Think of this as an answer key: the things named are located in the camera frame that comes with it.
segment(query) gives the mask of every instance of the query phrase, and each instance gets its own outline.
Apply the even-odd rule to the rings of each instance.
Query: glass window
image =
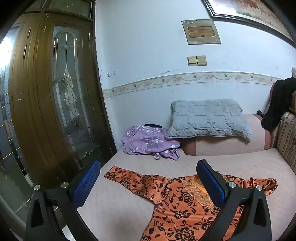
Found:
[[[91,2],[83,0],[53,0],[49,8],[76,13],[88,18],[91,15]]]
[[[15,135],[8,93],[10,62],[18,31],[19,27],[11,28],[0,44],[0,202],[24,226],[33,191],[21,162],[25,160]]]
[[[55,26],[52,40],[52,86],[59,121],[71,152],[79,159],[93,142],[81,73],[82,39],[73,27]]]

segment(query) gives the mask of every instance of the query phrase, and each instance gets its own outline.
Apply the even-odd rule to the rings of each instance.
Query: orange floral dress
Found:
[[[266,196],[277,188],[277,181],[271,178],[244,180],[229,175],[222,176],[226,181],[234,181],[239,187],[254,188],[259,184]],[[198,241],[220,212],[220,208],[213,205],[197,175],[166,178],[141,175],[113,166],[105,177],[155,204],[151,221],[140,241]],[[232,236],[242,207],[237,208],[223,240]]]

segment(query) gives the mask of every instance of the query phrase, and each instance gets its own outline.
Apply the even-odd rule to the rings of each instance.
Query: quilted pillow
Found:
[[[173,121],[165,137],[241,136],[250,141],[251,129],[242,108],[231,99],[172,102]]]

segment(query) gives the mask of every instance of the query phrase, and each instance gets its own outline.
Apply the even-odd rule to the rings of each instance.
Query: bed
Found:
[[[296,175],[276,148],[259,152],[227,156],[187,156],[179,148],[180,159],[150,155],[130,156],[119,150],[101,169],[84,206],[78,212],[93,234],[102,241],[139,241],[151,219],[153,203],[141,198],[104,174],[113,166],[141,174],[157,174],[169,178],[195,174],[196,163],[205,159],[221,174],[275,178],[278,188],[267,197],[272,241],[279,239],[296,213]]]

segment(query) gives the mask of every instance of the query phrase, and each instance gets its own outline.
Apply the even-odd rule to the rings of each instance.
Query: sofa cushion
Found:
[[[286,112],[279,123],[277,148],[296,173],[296,115]]]

